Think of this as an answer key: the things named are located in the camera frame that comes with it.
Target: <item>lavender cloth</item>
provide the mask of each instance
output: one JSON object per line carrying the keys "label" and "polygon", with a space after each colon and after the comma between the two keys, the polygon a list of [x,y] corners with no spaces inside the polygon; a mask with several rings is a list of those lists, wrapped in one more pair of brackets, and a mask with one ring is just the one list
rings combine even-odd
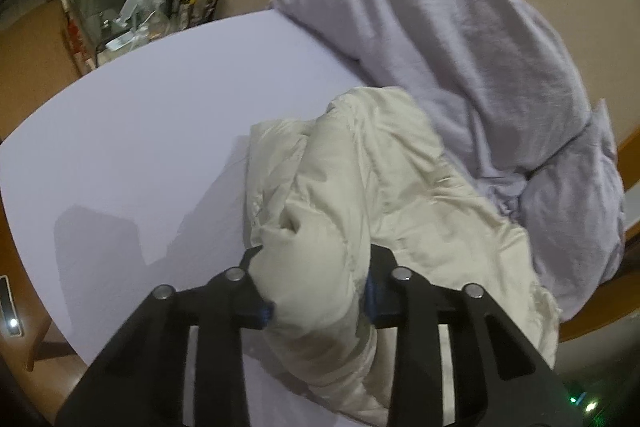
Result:
{"label": "lavender cloth", "polygon": [[[580,74],[561,38],[523,0],[272,0],[271,6],[359,61],[372,85],[406,89],[458,169],[514,219],[531,173],[562,155],[590,120]],[[553,227],[538,223],[529,230],[575,238],[531,241],[536,267],[546,267],[538,272],[541,282],[562,297],[564,320],[611,275],[621,248],[622,185],[614,170],[600,177],[587,172],[598,158],[587,162],[584,176],[563,182],[597,192],[597,178],[606,185],[598,195],[606,207],[576,207],[554,216]],[[574,194],[568,190],[562,197]],[[599,228],[580,240],[575,230],[584,231],[578,226],[583,221]],[[588,251],[585,241],[594,243]],[[553,248],[560,244],[562,250]],[[569,258],[570,269],[553,263],[557,256]]]}

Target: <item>white table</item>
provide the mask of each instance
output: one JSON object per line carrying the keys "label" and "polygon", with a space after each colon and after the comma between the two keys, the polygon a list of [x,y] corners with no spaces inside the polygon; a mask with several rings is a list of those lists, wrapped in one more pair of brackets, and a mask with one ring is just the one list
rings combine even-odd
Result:
{"label": "white table", "polygon": [[[124,55],[2,143],[2,200],[22,263],[85,362],[154,286],[196,287],[238,263],[251,125],[317,118],[362,85],[355,71],[260,12]],[[246,340],[255,426],[353,424],[307,399],[259,335]]]}

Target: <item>metal screw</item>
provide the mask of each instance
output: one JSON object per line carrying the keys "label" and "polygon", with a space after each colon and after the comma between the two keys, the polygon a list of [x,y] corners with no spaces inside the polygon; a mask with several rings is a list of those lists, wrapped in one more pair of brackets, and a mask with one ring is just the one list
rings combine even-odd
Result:
{"label": "metal screw", "polygon": [[474,282],[465,285],[465,293],[472,299],[479,299],[484,295],[484,288]]}
{"label": "metal screw", "polygon": [[234,266],[225,272],[225,277],[233,282],[239,281],[244,277],[244,270],[238,266]]}
{"label": "metal screw", "polygon": [[411,279],[411,270],[404,266],[396,266],[391,272],[391,277],[397,281],[408,281]]}
{"label": "metal screw", "polygon": [[161,284],[156,286],[153,291],[153,295],[159,301],[168,299],[175,293],[175,288],[169,284]]}

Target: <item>smartphone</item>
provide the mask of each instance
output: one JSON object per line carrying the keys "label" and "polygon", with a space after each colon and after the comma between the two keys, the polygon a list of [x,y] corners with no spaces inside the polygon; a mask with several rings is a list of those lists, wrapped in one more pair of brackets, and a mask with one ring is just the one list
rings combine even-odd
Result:
{"label": "smartphone", "polygon": [[22,326],[20,325],[20,319],[15,312],[14,296],[11,293],[11,286],[9,286],[9,277],[6,275],[0,275],[0,310],[2,310],[2,318],[9,336],[21,337]]}

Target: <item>cream fabric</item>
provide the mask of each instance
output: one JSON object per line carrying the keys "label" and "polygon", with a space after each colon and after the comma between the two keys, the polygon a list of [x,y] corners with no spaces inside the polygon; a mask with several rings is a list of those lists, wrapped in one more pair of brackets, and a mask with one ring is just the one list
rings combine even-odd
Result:
{"label": "cream fabric", "polygon": [[[376,331],[358,306],[371,243],[436,285],[480,283],[554,362],[558,310],[536,279],[526,231],[449,165],[401,89],[356,88],[316,121],[254,126],[247,210],[252,244],[263,245],[250,273],[275,304],[268,342],[335,409],[386,423],[395,331]],[[450,396],[448,357],[443,374]]]}

